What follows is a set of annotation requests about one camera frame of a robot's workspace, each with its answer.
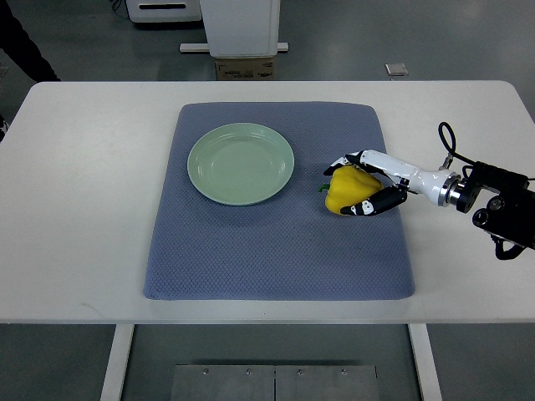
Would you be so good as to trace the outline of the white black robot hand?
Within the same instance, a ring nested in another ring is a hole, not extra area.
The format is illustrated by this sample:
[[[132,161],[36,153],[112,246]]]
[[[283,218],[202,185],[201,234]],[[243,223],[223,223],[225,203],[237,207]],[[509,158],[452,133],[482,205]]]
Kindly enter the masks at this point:
[[[340,216],[376,216],[404,203],[409,193],[424,195],[436,206],[447,206],[461,177],[448,169],[427,171],[377,150],[363,150],[337,159],[324,172],[353,166],[379,180],[383,188],[367,200],[340,210]]]

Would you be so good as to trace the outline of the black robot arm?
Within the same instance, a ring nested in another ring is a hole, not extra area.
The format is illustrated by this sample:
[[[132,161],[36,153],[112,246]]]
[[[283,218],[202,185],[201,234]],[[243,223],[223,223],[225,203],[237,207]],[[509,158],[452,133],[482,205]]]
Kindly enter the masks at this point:
[[[473,161],[456,152],[456,137],[447,122],[438,126],[438,134],[448,152],[442,170],[457,158],[465,162],[462,174],[454,173],[442,185],[438,204],[454,205],[467,213],[481,190],[494,196],[473,214],[472,224],[488,233],[495,244],[496,258],[512,260],[527,248],[534,248],[534,192],[529,190],[531,178],[509,170]]]

